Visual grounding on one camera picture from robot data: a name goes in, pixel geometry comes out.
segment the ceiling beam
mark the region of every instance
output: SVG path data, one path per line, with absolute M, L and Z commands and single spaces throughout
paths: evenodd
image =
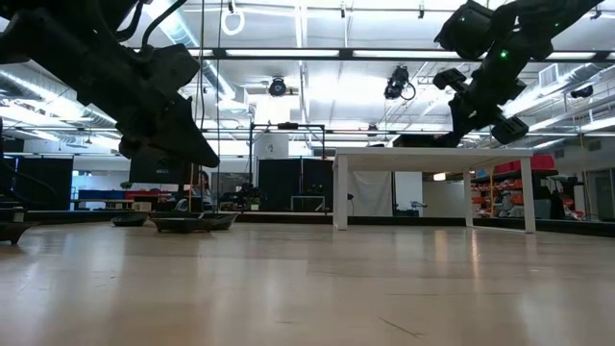
M 195 58 L 201 53 L 199 48 L 188 48 L 188 51 Z M 205 48 L 203 57 L 220 61 L 473 62 L 442 49 L 357 47 Z M 542 62 L 615 62 L 615 51 L 554 51 Z

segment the gray wall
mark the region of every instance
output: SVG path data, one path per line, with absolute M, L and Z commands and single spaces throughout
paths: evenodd
M 463 183 L 424 182 L 425 217 L 465 217 Z

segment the ventilation duct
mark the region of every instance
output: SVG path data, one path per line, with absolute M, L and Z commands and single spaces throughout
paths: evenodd
M 59 136 L 59 138 L 60 138 L 60 143 L 63 143 L 66 146 L 71 147 L 71 148 L 86 149 L 91 144 L 91 143 L 86 143 L 87 139 L 84 137 Z
M 42 98 L 26 87 L 8 82 L 7 79 L 0 78 L 0 100 L 21 99 L 42 101 Z
M 543 102 L 550 100 L 550 95 L 570 92 L 591 83 L 591 79 L 613 63 L 586 63 L 577 66 L 573 63 L 555 63 L 539 72 L 539 80 L 526 87 L 514 100 L 504 106 L 506 114 L 518 115 Z
M 60 117 L 91 117 L 92 125 L 111 128 L 115 126 L 116 121 L 97 107 L 93 105 L 86 107 L 79 103 L 77 91 L 34 71 L 25 64 L 0 66 L 0 86 L 20 90 L 27 96 L 25 100 L 22 99 L 24 103 L 31 103 L 34 107 Z
M 170 6 L 171 3 L 168 0 L 155 0 L 152 4 L 146 5 L 143 10 L 146 11 L 150 17 L 156 18 Z M 159 27 L 173 43 L 181 43 L 188 48 L 198 48 L 201 46 L 197 37 L 188 29 L 184 17 L 179 11 L 171 13 L 161 22 Z M 234 88 L 226 79 L 219 75 L 217 68 L 211 61 L 203 60 L 201 62 L 201 73 L 209 85 L 214 90 L 220 92 L 221 98 L 229 100 L 235 98 Z

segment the table leg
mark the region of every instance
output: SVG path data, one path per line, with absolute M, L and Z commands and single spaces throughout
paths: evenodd
M 534 212 L 534 190 L 529 158 L 521 159 L 521 180 L 523 183 L 523 209 L 526 219 L 526 233 L 536 232 L 536 215 Z
M 474 206 L 472 205 L 472 177 L 470 169 L 463 169 L 463 195 L 465 203 L 465 226 L 474 227 Z
M 348 158 L 338 155 L 333 171 L 333 225 L 338 231 L 348 230 Z

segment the motion capture camera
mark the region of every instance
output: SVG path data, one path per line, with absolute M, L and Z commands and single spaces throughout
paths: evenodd
M 492 16 L 493 11 L 468 1 L 444 23 L 434 41 L 463 59 L 475 61 L 493 44 Z
M 388 83 L 384 89 L 384 97 L 387 100 L 396 100 L 400 97 L 406 99 L 402 94 L 408 86 L 412 86 L 412 84 L 410 83 L 410 75 L 407 72 L 407 67 L 397 66 L 391 78 L 388 79 Z
M 271 86 L 269 86 L 269 94 L 274 97 L 282 97 L 286 94 L 286 84 L 284 83 L 284 78 L 276 77 L 271 82 Z
M 586 86 L 582 89 L 579 90 L 575 90 L 573 92 L 570 93 L 570 96 L 572 96 L 572 98 L 577 99 L 577 98 L 587 98 L 590 97 L 591 95 L 594 94 L 594 87 L 593 86 Z

